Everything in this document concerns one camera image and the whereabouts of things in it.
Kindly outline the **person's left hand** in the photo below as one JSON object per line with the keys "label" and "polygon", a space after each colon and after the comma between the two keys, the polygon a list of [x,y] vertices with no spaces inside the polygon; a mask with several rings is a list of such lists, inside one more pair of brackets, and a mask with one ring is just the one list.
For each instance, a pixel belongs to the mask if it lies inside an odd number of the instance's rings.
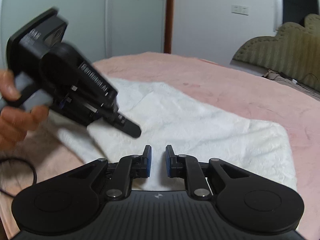
{"label": "person's left hand", "polygon": [[[1,70],[1,95],[16,101],[20,93],[14,85],[14,75],[9,70]],[[36,106],[31,112],[24,112],[18,108],[4,107],[1,110],[1,150],[11,150],[23,141],[29,131],[35,131],[41,122],[48,118],[49,108]]]}

